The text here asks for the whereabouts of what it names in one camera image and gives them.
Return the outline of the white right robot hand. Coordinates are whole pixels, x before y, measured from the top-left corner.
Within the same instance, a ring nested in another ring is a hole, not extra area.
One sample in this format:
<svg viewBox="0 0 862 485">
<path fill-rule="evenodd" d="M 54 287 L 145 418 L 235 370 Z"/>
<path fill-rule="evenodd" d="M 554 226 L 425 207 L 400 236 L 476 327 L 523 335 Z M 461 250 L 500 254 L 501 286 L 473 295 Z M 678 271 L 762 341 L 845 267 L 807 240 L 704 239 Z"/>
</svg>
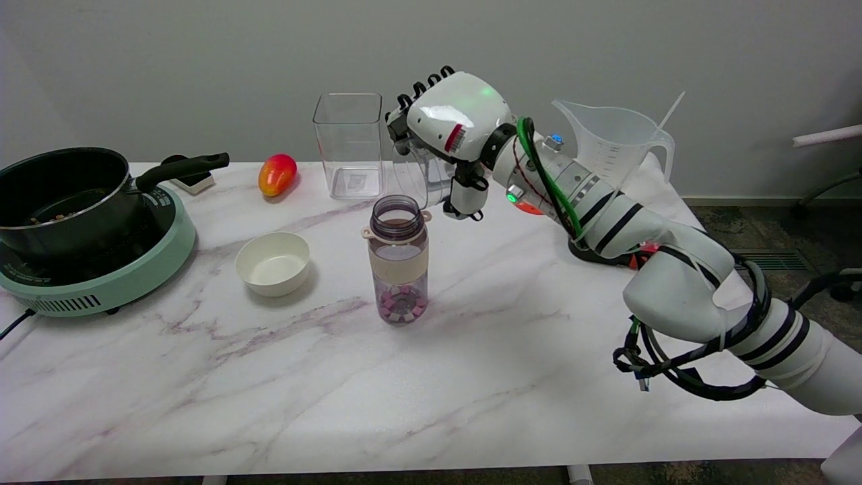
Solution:
<svg viewBox="0 0 862 485">
<path fill-rule="evenodd" d="M 398 187 L 423 209 L 480 221 L 490 175 L 515 138 L 515 117 L 486 81 L 449 65 L 385 114 Z"/>
</svg>

